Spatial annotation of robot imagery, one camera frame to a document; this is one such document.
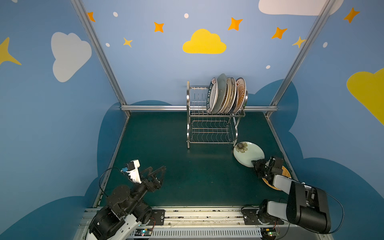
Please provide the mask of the pale green sunflower plate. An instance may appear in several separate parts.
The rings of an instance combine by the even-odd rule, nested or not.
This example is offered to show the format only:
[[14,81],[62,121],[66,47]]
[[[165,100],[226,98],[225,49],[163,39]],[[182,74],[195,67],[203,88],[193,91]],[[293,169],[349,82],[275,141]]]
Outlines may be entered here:
[[239,142],[234,147],[234,157],[243,166],[252,168],[252,161],[265,158],[263,150],[256,144],[250,142]]

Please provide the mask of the stainless steel dish rack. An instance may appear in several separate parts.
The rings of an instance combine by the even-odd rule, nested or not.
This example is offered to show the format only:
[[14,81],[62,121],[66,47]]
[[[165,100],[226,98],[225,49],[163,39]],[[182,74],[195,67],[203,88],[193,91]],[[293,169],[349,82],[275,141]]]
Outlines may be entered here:
[[245,114],[241,107],[234,114],[208,114],[209,87],[190,86],[187,82],[187,148],[192,144],[232,144],[238,141],[238,126]]

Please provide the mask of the white plate orange sunburst edge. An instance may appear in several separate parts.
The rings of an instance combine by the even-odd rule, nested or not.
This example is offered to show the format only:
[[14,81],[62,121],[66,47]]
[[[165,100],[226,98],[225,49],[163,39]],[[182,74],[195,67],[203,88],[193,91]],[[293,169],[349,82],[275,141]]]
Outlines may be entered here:
[[220,114],[224,113],[224,111],[225,111],[225,108],[226,108],[226,105],[227,105],[226,102],[227,102],[227,100],[229,98],[229,94],[230,94],[230,87],[229,87],[229,83],[227,81],[225,97],[224,97],[224,100],[222,102],[222,105],[221,105],[221,108],[220,108],[220,111],[219,111]]

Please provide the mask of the white plate green lettered rim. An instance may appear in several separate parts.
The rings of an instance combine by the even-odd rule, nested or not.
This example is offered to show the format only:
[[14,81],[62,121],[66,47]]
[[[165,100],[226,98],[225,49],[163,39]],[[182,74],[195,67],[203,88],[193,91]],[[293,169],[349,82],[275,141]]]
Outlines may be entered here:
[[217,101],[217,89],[218,89],[218,84],[217,84],[217,79],[213,78],[209,88],[208,88],[208,93],[207,93],[207,113],[210,114],[213,111],[213,108],[216,104]]

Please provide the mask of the white plate floral sprigs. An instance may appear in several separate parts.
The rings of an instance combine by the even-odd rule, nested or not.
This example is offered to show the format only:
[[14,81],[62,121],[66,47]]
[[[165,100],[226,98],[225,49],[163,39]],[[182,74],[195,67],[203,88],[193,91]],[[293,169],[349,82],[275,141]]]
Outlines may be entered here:
[[235,79],[234,78],[227,78],[227,81],[229,83],[229,87],[230,87],[230,94],[229,94],[229,98],[226,102],[226,108],[225,108],[225,111],[224,113],[225,114],[228,114],[232,108],[232,105],[233,105],[233,102],[235,100],[235,92],[236,92],[236,82],[235,82]]

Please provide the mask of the plain grey-green plate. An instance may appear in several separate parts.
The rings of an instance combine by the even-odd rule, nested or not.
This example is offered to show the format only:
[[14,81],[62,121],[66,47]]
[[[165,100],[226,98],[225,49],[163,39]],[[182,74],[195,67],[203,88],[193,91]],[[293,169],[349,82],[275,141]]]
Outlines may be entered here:
[[215,103],[213,109],[212,109],[212,114],[217,114],[220,109],[222,108],[222,104],[224,102],[224,98],[226,96],[226,91],[227,91],[227,76],[225,74],[219,75],[217,78],[217,83],[218,83],[218,97],[217,97],[217,102]]

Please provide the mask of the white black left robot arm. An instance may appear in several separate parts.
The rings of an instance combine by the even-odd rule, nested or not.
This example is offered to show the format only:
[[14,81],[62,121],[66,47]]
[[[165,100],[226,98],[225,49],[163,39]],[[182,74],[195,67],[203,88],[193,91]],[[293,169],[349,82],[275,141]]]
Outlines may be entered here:
[[152,208],[144,196],[161,189],[166,167],[155,171],[149,167],[139,172],[137,167],[128,164],[120,172],[133,187],[121,185],[108,195],[106,205],[89,225],[86,240],[125,240],[138,226],[150,221]]

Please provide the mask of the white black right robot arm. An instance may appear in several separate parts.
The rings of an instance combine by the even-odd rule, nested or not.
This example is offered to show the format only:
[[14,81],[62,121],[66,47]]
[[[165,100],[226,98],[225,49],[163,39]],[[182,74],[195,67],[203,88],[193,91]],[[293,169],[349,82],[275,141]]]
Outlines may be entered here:
[[288,195],[286,203],[263,200],[257,216],[262,224],[285,220],[318,234],[331,232],[331,217],[327,193],[283,175],[284,160],[271,157],[269,160],[252,160],[260,179]]

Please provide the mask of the orange woven round plate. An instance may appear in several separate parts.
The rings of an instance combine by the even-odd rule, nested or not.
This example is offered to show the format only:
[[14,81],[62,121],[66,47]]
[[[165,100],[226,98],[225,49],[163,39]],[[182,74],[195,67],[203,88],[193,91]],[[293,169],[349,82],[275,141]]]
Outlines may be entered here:
[[[283,176],[285,176],[285,177],[287,177],[289,179],[292,178],[290,172],[288,171],[288,169],[286,167],[282,166],[282,170],[283,170]],[[273,185],[271,185],[265,178],[262,178],[262,180],[270,188],[272,188],[274,190],[277,190],[277,191],[281,191],[280,189],[278,189],[278,188],[274,187]]]

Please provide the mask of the right green circuit board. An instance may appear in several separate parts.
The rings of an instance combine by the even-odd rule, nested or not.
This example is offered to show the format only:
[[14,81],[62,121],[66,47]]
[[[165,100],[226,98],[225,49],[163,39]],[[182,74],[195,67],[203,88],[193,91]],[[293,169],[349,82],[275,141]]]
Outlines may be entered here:
[[261,240],[275,240],[278,233],[275,229],[261,228]]

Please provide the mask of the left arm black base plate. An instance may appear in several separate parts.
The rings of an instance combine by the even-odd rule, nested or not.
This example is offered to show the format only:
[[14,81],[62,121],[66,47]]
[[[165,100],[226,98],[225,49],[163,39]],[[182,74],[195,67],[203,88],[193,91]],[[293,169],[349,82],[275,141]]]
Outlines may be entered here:
[[144,222],[146,226],[163,226],[165,221],[164,209],[152,209],[151,215]]

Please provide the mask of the aluminium frame back rail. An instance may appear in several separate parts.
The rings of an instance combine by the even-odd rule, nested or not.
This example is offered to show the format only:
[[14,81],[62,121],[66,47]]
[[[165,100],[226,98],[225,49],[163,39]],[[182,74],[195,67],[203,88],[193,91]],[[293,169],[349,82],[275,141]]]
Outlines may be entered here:
[[[122,105],[122,111],[161,111],[161,112],[186,112],[191,111],[206,111],[206,107],[202,106],[152,106],[152,105]],[[277,106],[246,106],[244,108],[248,112],[276,112]]]

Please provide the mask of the aluminium frame right post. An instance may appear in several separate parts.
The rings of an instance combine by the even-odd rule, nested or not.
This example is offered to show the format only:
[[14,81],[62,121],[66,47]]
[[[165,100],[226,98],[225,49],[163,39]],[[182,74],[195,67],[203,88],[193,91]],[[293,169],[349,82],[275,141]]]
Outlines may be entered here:
[[305,57],[307,56],[308,52],[310,51],[313,43],[317,39],[319,33],[323,29],[324,25],[326,24],[329,16],[331,15],[331,10],[333,6],[336,4],[336,0],[327,0],[325,1],[325,4],[323,8],[321,9],[318,17],[316,18],[312,28],[310,29],[307,38],[304,42],[304,44],[301,46],[293,64],[291,65],[286,77],[284,78],[283,82],[281,83],[280,87],[278,88],[278,91],[276,92],[273,100],[271,101],[270,107],[277,108],[280,100],[282,99],[284,93],[287,91],[289,85],[291,84],[293,78],[295,77],[296,73],[298,72],[300,66],[304,62]]

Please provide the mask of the aluminium frame post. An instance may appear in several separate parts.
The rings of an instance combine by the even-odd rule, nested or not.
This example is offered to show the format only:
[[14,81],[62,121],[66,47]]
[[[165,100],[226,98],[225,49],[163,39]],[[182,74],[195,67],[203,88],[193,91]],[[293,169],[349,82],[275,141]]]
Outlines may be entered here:
[[112,67],[107,59],[107,56],[103,50],[103,47],[101,45],[101,42],[96,34],[96,31],[93,27],[92,21],[89,19],[88,13],[86,11],[86,8],[83,4],[83,1],[80,0],[71,0],[71,3],[91,41],[91,44],[100,60],[100,63],[110,81],[110,84],[120,102],[121,105],[126,105],[126,99],[124,97],[124,94],[122,92],[122,89],[118,83],[118,80],[112,70]]
[[271,101],[270,107],[277,108],[280,100],[282,99],[284,93],[287,91],[289,85],[291,84],[293,78],[295,77],[296,73],[298,72],[300,66],[304,62],[305,57],[307,56],[308,52],[310,51],[313,43],[317,39],[319,33],[323,29],[324,25],[326,24],[329,16],[331,15],[331,10],[333,6],[336,4],[336,0],[327,0],[325,1],[325,4],[323,8],[321,9],[318,17],[316,18],[312,28],[310,29],[307,38],[304,42],[304,44],[301,46],[293,64],[291,65],[286,77],[284,78],[283,82],[281,83],[280,87],[278,88],[278,91],[276,92],[273,100]]

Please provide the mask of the aluminium frame left post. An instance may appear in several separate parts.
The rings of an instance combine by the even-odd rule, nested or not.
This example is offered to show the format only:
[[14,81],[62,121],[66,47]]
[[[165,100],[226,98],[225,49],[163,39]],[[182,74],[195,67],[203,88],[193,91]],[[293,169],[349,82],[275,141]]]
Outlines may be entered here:
[[80,0],[71,0],[71,3],[91,41],[91,44],[100,60],[100,63],[110,81],[110,84],[120,102],[121,105],[126,105],[126,99],[124,97],[124,94],[122,92],[122,89],[118,83],[118,80],[112,70],[112,67],[107,59],[107,56],[103,50],[103,47],[101,45],[101,42],[96,34],[96,31],[93,27],[92,21],[89,19],[88,13],[86,11],[86,8],[83,4],[83,1]]

